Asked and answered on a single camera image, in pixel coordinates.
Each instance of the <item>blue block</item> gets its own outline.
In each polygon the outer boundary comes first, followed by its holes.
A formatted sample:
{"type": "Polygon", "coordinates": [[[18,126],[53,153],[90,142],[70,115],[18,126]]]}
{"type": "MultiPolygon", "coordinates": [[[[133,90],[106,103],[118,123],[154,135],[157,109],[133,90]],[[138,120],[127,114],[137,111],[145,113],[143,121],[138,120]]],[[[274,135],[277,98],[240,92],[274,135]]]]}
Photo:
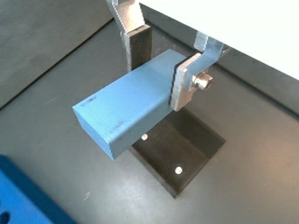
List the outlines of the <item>blue block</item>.
{"type": "Polygon", "coordinates": [[[5,156],[0,156],[0,223],[75,224],[5,156]]]}
{"type": "Polygon", "coordinates": [[[82,128],[115,159],[170,114],[176,65],[169,50],[74,106],[82,128]]]}

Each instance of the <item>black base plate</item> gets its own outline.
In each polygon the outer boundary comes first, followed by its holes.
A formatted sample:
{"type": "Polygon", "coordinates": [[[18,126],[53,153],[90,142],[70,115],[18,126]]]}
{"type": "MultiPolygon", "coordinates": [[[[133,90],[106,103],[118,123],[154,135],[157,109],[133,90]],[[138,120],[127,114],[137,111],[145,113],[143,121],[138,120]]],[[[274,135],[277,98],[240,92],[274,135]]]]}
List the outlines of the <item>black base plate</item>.
{"type": "Polygon", "coordinates": [[[177,198],[225,139],[186,111],[173,112],[138,140],[133,152],[177,198]]]}

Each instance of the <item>screw head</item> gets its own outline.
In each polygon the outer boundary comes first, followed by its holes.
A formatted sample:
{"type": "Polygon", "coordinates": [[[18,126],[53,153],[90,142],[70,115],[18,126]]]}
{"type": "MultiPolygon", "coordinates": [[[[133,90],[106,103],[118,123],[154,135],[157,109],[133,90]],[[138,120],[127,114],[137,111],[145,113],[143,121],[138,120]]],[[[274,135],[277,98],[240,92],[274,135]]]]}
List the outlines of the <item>screw head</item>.
{"type": "Polygon", "coordinates": [[[178,166],[174,171],[180,175],[184,173],[184,168],[181,166],[178,166]]]}
{"type": "Polygon", "coordinates": [[[202,72],[200,75],[193,76],[193,85],[200,88],[201,90],[208,90],[213,83],[213,77],[206,73],[202,72]]]}
{"type": "Polygon", "coordinates": [[[146,141],[147,138],[149,138],[149,135],[147,135],[147,134],[143,134],[143,135],[142,135],[142,139],[146,141]]]}

